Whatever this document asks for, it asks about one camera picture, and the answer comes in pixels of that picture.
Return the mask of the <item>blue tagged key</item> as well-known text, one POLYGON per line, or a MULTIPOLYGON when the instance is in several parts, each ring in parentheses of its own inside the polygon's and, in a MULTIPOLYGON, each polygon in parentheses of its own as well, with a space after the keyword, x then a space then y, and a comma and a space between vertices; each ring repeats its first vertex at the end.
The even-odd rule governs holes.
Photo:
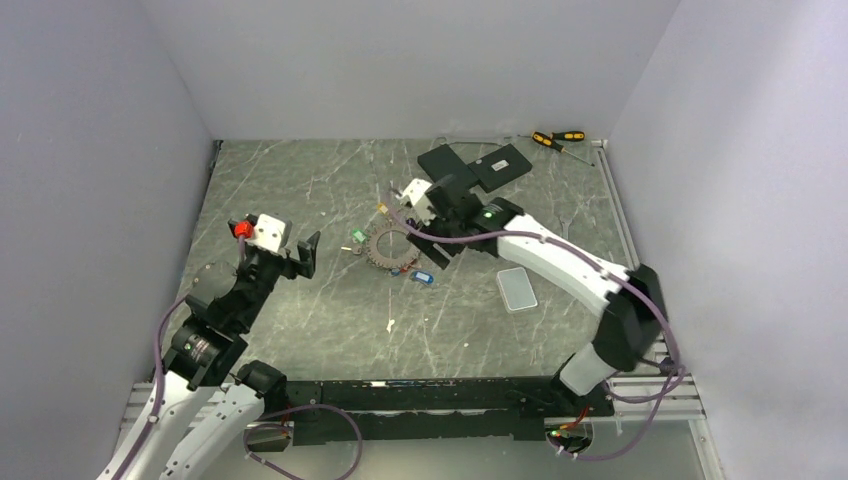
POLYGON ((428 272, 415 270, 410 274, 410 279, 423 285, 432 285, 434 276, 428 272))

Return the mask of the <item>metal keyring with keys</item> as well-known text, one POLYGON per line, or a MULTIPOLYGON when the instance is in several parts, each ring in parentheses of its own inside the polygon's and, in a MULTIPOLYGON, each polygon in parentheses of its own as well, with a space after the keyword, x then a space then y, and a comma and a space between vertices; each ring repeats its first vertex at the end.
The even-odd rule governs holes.
POLYGON ((384 202, 378 203, 376 210, 377 216, 366 227, 353 229, 340 250, 398 276, 418 263, 420 250, 406 238, 406 229, 394 220, 384 202))

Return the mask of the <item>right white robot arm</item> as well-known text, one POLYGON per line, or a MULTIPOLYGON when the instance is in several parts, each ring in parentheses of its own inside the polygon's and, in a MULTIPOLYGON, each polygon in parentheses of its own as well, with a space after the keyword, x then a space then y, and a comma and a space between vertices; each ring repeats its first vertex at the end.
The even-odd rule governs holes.
POLYGON ((613 374, 633 371, 668 322, 656 272, 612 263, 556 235, 501 197, 484 203, 450 177, 412 180, 395 195, 418 217, 408 237, 440 267, 469 248, 513 262, 564 290, 599 323, 554 376, 551 401, 574 415, 613 374))

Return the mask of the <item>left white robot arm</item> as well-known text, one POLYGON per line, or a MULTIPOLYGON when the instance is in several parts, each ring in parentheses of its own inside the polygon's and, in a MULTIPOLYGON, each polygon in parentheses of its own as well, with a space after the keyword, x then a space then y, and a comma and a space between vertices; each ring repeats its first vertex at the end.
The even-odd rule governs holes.
POLYGON ((239 370, 213 411, 194 421, 246 350, 244 337, 278 279, 315 273, 319 232, 298 243, 296 258, 281 233, 264 240, 261 232, 237 236, 238 265, 212 262, 198 270, 180 299, 190 314, 168 347, 154 336, 153 390, 101 478, 196 479, 248 424, 285 411, 285 375, 253 361, 239 370))

